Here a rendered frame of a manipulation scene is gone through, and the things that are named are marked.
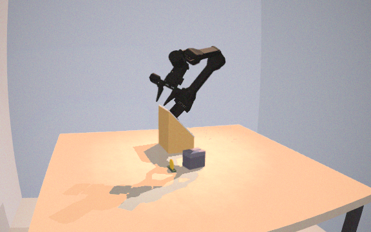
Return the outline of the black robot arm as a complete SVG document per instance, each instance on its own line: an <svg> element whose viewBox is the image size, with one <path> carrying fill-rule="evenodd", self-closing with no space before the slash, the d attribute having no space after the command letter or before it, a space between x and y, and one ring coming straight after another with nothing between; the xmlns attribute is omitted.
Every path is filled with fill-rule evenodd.
<svg viewBox="0 0 371 232"><path fill-rule="evenodd" d="M202 48L197 50L196 48L188 48L186 50L175 50L169 54L169 60L173 65L173 69L178 70L183 75L189 69L189 64L196 65L200 63L200 60L207 59L207 65L204 67L200 75L192 82L192 84L186 89L191 92L190 98L188 100L181 97L176 97L174 101L176 104L169 110L176 118L185 110L189 112L194 100L196 99L197 91L202 87L202 85L208 80L209 76L215 71L219 70L225 64L225 57L221 51L215 47ZM187 62L189 64L187 64ZM176 87L177 84L181 85L183 78L177 75L175 77L173 72L166 75L164 81L169 81Z"/></svg>

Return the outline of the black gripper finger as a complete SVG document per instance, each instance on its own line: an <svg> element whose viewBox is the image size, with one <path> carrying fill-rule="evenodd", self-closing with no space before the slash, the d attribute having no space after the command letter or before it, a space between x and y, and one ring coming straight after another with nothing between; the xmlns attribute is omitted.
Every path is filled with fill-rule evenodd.
<svg viewBox="0 0 371 232"><path fill-rule="evenodd" d="M163 91L163 85L161 85L161 84L159 84L159 83L157 83L157 87L158 87L158 92L157 92L157 98L156 98L156 102L158 101L158 99L159 99L159 97L160 97L160 95L161 95L161 93L162 93L162 91Z"/></svg>
<svg viewBox="0 0 371 232"><path fill-rule="evenodd" d="M167 100L165 101L164 103L164 106L169 102L171 101L172 99L174 99L175 97L179 97L179 93L172 90L171 94L169 95L169 97L167 98Z"/></svg>

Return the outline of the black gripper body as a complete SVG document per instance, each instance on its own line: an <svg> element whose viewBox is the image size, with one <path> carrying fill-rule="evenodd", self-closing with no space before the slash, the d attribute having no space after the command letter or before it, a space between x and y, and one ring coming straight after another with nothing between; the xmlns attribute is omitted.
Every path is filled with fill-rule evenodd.
<svg viewBox="0 0 371 232"><path fill-rule="evenodd" d="M178 75L178 76L180 76L181 78L183 78L183 76L184 76L181 72L179 72L178 70L175 70L175 69L172 69L171 72L173 72L173 75L174 75L175 77L177 77L177 75ZM185 88L182 88L182 89L178 88L178 87L177 87L178 84L177 84L177 86L175 87L174 84L172 84L171 82L161 80L161 77L160 77L159 75L155 74L155 73L152 73L152 74L149 76L149 79L150 79L150 81L151 81L152 83L154 83L154 84L159 83L159 84L161 84L161 85L163 85L163 86L166 86L166 87L168 87L168 88L170 88L170 89L172 89L172 90L178 92L179 94L181 94L181 97L184 98L184 99L186 99L186 100L188 100L188 99L190 98L191 92L190 92L189 90L187 90L187 89L185 89ZM167 84L168 84L168 85L167 85Z"/></svg>

